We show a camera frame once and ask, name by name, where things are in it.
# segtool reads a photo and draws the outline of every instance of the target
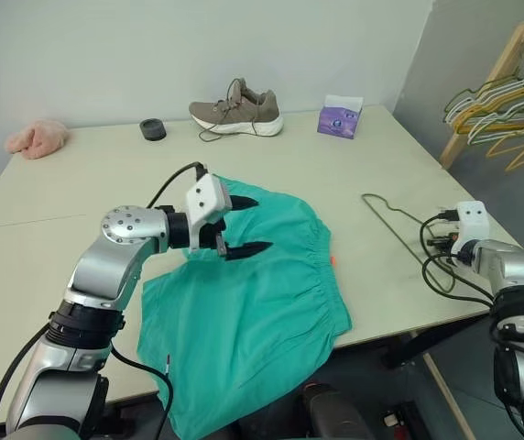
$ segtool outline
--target white table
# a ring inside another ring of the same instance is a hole
[[[299,196],[330,227],[334,270],[354,325],[337,346],[483,310],[429,291],[419,264],[360,200],[361,193],[379,193],[424,219],[440,207],[471,199],[384,107],[364,110],[354,140],[316,133],[315,112],[285,119],[277,137],[228,137],[207,144],[197,138],[192,122],[167,123],[169,135],[159,142],[145,141],[137,125],[81,128],[71,131],[64,149],[44,159],[13,157],[0,177],[0,379],[18,349],[58,307],[74,264],[99,233],[102,215],[120,204],[145,205],[173,171],[195,160],[217,174]],[[170,187],[163,204],[180,206],[194,179],[187,174]],[[379,211],[419,249],[416,224],[383,207]],[[514,243],[494,219],[491,227],[493,238]],[[182,261],[179,251],[154,257],[143,279]],[[132,358],[139,290],[115,340]],[[455,292],[472,294],[462,285]],[[104,374],[110,379],[109,399],[155,389],[148,375],[114,359]],[[7,390],[0,420],[19,377],[18,372]]]

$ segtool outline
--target sneaker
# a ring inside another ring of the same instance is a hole
[[[216,140],[223,135],[240,133],[275,136],[284,124],[274,92],[268,90],[261,94],[255,93],[246,87],[243,78],[232,81],[225,100],[191,103],[189,112],[195,122],[203,127],[199,134],[202,140]],[[202,134],[206,132],[220,136],[205,139]]]

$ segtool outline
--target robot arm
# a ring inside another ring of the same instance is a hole
[[[8,412],[7,439],[42,438],[42,432],[59,438],[65,429],[71,431],[67,437],[92,435],[108,388],[99,371],[112,338],[124,327],[123,311],[150,256],[169,248],[217,248],[221,257],[238,259],[270,246],[224,243],[224,214],[257,202],[230,196],[212,174],[189,189],[186,204],[186,213],[171,206],[120,206],[104,217],[101,234],[81,256],[48,332],[35,345]],[[24,436],[26,429],[32,434]]]
[[[505,406],[519,409],[524,423],[524,249],[488,239],[481,202],[459,203],[456,211],[460,232],[453,263],[490,281],[495,393]]]

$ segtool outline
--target shoelace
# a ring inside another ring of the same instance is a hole
[[[215,133],[212,131],[214,128],[224,123],[224,120],[227,118],[227,115],[229,114],[231,110],[233,110],[234,108],[238,107],[241,104],[238,102],[232,105],[230,101],[229,93],[232,91],[232,85],[234,85],[236,81],[239,81],[239,78],[234,78],[229,83],[229,86],[227,87],[227,92],[225,93],[225,100],[220,99],[219,101],[217,101],[217,104],[215,104],[215,107],[217,108],[219,108],[220,104],[225,104],[224,108],[222,109],[222,113],[223,113],[222,118],[219,120],[219,122],[215,123],[214,125],[208,128],[204,128],[203,130],[201,130],[201,132],[199,132],[199,139],[202,140],[203,142],[214,142],[215,140],[219,140],[221,138],[225,138],[228,136],[235,136],[235,135],[258,136],[258,133],[256,132],[256,127],[254,126],[254,123],[257,121],[258,115],[260,112],[260,103],[258,102],[256,102],[256,114],[254,115],[254,118],[250,121],[250,124],[252,125],[252,130],[254,130],[254,133],[245,133],[245,132],[242,132],[242,133]],[[215,137],[206,138],[203,136],[205,133],[211,133],[215,135]]]

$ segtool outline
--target green fabric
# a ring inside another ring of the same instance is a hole
[[[350,329],[333,275],[329,229],[302,200],[222,179],[259,206],[227,214],[230,246],[270,241],[252,258],[189,254],[144,284],[138,355],[164,369],[170,353],[170,420],[201,438],[271,403],[307,379]],[[158,382],[160,399],[167,388]]]

